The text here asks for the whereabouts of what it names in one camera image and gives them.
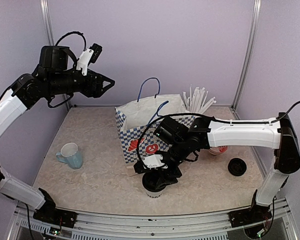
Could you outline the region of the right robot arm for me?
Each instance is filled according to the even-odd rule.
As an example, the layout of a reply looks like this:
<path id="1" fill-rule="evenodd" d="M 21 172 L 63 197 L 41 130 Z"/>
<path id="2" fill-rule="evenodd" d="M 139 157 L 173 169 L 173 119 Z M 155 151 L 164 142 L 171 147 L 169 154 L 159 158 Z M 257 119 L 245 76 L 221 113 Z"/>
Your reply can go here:
<path id="1" fill-rule="evenodd" d="M 290 174 L 300 169 L 297 135 L 287 112 L 260 120 L 223 120 L 195 113 L 191 126 L 176 120 L 176 114 L 159 116 L 154 134 L 168 144 L 167 151 L 138 157 L 134 171 L 142 175 L 144 188 L 160 193 L 181 177 L 179 165 L 190 154 L 221 146 L 251 146 L 273 149 L 274 164 L 253 194 L 251 206 L 229 213 L 231 225 L 239 227 L 274 216 L 274 198 Z"/>

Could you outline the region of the white paper coffee cup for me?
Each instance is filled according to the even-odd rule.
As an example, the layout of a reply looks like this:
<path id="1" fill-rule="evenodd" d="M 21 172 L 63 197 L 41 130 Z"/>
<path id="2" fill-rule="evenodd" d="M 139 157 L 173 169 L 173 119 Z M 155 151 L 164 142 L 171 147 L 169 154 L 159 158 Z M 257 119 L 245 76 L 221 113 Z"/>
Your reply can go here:
<path id="1" fill-rule="evenodd" d="M 164 192 L 165 188 L 162 188 L 160 190 L 149 190 L 149 189 L 145 189 L 146 194 L 150 197 L 150 198 L 158 198 L 162 195 L 162 193 Z"/>

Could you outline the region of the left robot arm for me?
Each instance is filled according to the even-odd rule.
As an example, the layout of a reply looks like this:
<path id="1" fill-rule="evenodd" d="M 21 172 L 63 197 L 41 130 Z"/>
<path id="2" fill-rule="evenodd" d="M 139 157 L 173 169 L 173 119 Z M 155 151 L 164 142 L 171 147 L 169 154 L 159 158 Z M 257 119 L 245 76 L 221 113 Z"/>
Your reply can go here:
<path id="1" fill-rule="evenodd" d="M 57 95 L 75 93 L 87 98 L 100 98 L 115 85 L 115 81 L 90 70 L 102 52 L 102 46 L 94 43 L 84 47 L 76 57 L 68 46 L 45 45 L 41 48 L 39 63 L 33 73 L 22 74 L 0 97 L 0 137 L 10 125 L 40 99 L 46 99 L 49 108 Z M 60 218 L 60 211 L 51 196 L 41 188 L 34 188 L 8 174 L 0 166 L 0 193 L 23 202 L 35 209 L 47 221 Z"/>

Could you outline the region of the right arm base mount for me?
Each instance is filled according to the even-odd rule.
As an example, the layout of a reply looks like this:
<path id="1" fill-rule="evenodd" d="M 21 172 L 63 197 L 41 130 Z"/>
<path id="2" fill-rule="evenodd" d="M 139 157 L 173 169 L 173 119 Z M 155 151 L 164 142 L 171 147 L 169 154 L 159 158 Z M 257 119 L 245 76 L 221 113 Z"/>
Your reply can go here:
<path id="1" fill-rule="evenodd" d="M 228 215 L 232 228 L 262 222 L 273 216 L 269 210 L 250 210 L 249 208 L 231 211 Z"/>

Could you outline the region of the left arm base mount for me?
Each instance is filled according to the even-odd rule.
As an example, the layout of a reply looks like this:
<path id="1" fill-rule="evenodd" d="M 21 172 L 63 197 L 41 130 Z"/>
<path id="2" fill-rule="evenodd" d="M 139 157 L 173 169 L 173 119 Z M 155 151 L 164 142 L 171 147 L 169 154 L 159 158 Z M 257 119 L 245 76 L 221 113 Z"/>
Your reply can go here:
<path id="1" fill-rule="evenodd" d="M 35 210 L 33 218 L 44 223 L 73 229 L 77 220 L 77 215 L 78 214 L 74 211 L 59 208 L 46 208 Z"/>

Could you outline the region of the black coffee cup lid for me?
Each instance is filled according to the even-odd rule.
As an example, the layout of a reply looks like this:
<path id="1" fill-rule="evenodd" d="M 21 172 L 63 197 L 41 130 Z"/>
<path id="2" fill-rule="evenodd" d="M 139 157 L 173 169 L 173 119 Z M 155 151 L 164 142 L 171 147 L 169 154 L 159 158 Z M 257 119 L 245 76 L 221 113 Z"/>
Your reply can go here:
<path id="1" fill-rule="evenodd" d="M 145 189 L 154 191 L 154 181 L 161 178 L 157 172 L 146 172 L 142 177 L 142 185 Z"/>

